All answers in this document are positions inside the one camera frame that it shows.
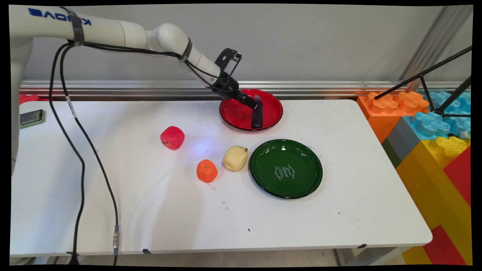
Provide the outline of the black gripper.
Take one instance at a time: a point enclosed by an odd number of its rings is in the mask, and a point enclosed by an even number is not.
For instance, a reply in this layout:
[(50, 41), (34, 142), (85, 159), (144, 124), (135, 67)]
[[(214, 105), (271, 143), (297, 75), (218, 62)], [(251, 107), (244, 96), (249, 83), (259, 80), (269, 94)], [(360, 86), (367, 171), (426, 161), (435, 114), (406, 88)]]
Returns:
[(258, 110), (258, 101), (248, 93), (239, 91), (239, 83), (227, 73), (220, 75), (221, 79), (211, 85), (210, 89), (223, 100), (234, 99), (239, 103), (248, 106), (252, 110)]

